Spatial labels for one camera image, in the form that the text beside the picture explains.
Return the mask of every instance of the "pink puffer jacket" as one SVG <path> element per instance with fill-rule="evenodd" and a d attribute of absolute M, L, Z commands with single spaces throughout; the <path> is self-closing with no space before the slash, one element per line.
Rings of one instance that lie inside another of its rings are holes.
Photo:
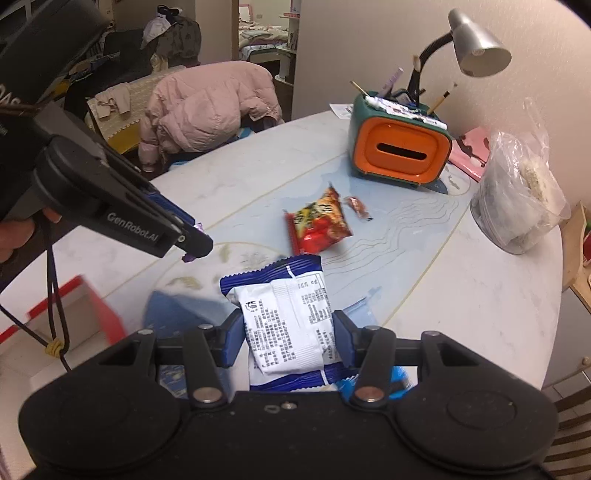
<path fill-rule="evenodd" d="M 161 153 L 203 152 L 232 138 L 241 118 L 281 121 L 271 74 L 246 61 L 213 63 L 173 73 L 152 92 L 140 122 L 139 159 Z"/>

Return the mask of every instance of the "wooden chair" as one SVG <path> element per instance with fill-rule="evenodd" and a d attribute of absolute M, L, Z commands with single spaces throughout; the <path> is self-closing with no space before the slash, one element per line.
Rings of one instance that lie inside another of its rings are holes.
<path fill-rule="evenodd" d="M 588 366 L 581 367 L 580 370 L 560 379 L 556 384 L 580 374 L 589 379 L 583 368 Z M 581 406 L 589 400 L 591 400 L 591 381 L 588 387 L 556 401 L 554 405 L 560 414 L 573 407 Z M 591 472 L 591 411 L 563 420 L 558 424 L 558 433 L 549 455 L 544 460 L 544 466 L 557 478 L 574 475 L 577 479 L 591 478 L 591 473 L 584 474 Z"/>

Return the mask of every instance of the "small candy wrapper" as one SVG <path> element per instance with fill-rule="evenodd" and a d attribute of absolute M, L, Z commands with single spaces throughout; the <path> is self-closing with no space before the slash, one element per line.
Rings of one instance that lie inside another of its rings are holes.
<path fill-rule="evenodd" d="M 339 194 L 328 187 L 321 199 L 296 213 L 285 213 L 295 255 L 317 254 L 329 246 L 352 236 L 340 207 Z"/>
<path fill-rule="evenodd" d="M 367 211 L 365 204 L 357 197 L 347 197 L 345 199 L 347 205 L 349 205 L 357 214 L 357 216 L 363 220 L 373 220 L 373 217 Z"/>
<path fill-rule="evenodd" d="M 351 376 L 336 351 L 320 257 L 299 255 L 224 277 L 220 289 L 242 308 L 251 385 L 281 384 L 280 391 L 290 391 Z M 325 365 L 337 363 L 327 375 Z"/>

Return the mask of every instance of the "clear plastic container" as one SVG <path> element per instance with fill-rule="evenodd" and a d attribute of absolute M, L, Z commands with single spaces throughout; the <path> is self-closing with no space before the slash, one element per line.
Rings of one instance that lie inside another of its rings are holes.
<path fill-rule="evenodd" d="M 558 223 L 570 217 L 570 207 L 548 166 L 548 133 L 531 99 L 524 108 L 533 132 L 517 138 L 491 135 L 491 154 L 470 201 L 472 215 L 484 234 L 512 254 L 532 248 Z"/>

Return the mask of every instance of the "round table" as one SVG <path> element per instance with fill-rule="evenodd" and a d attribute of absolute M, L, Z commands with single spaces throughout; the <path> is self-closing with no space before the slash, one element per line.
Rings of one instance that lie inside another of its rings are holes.
<path fill-rule="evenodd" d="M 348 121 L 320 113 L 227 145 L 153 183 L 207 230 L 343 155 L 347 130 Z M 54 252 L 61 283 L 82 274 L 102 297 L 158 261 L 82 227 Z M 42 255 L 0 295 L 2 304 L 24 318 L 46 296 L 45 268 Z M 513 256 L 486 238 L 468 209 L 395 312 L 378 321 L 399 338 L 439 330 L 539 388 L 556 333 L 561 275 L 558 227 L 530 252 Z M 0 332 L 9 325 L 0 317 Z"/>

